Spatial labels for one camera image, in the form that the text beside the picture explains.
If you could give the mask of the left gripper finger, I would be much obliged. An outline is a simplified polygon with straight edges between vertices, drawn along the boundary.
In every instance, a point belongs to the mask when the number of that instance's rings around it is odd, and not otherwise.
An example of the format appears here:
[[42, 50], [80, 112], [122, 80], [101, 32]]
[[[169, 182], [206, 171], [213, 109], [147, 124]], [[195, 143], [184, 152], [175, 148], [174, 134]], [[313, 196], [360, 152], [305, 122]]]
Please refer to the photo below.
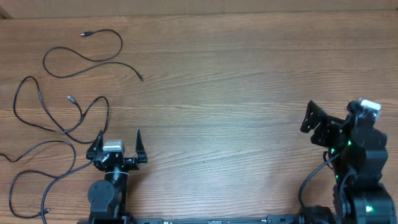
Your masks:
[[147, 154], [142, 142], [141, 132], [137, 130], [137, 138], [136, 138], [136, 154], [139, 163], [148, 163]]
[[103, 148], [103, 130], [101, 130], [86, 151], [86, 159], [94, 159]]

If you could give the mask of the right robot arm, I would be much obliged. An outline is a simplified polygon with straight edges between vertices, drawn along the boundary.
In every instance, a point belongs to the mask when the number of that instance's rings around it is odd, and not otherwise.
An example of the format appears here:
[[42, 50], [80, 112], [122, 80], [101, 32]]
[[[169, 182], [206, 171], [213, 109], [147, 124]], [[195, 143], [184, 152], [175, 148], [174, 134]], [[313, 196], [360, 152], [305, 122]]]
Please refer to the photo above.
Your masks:
[[350, 101], [345, 119], [328, 115], [309, 101], [301, 132], [313, 132], [313, 144], [325, 147], [320, 169], [329, 167], [335, 177], [334, 209], [307, 206], [303, 190], [318, 173], [311, 172], [299, 188], [299, 223], [397, 223], [392, 197], [380, 182], [388, 159], [387, 135], [374, 127], [381, 105], [364, 98]]

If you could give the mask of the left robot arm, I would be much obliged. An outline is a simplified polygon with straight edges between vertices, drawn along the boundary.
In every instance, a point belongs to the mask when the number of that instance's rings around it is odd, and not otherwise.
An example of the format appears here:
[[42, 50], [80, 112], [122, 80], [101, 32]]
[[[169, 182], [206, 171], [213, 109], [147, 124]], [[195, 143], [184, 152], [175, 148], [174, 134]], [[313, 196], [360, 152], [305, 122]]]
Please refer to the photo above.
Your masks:
[[141, 132], [137, 132], [136, 157], [126, 157], [124, 142], [120, 139], [104, 141], [102, 131], [86, 152], [86, 158], [104, 172], [104, 179], [94, 182], [88, 190], [91, 204], [90, 223], [126, 223], [137, 221], [126, 210], [129, 172], [139, 170], [148, 158], [142, 143]]

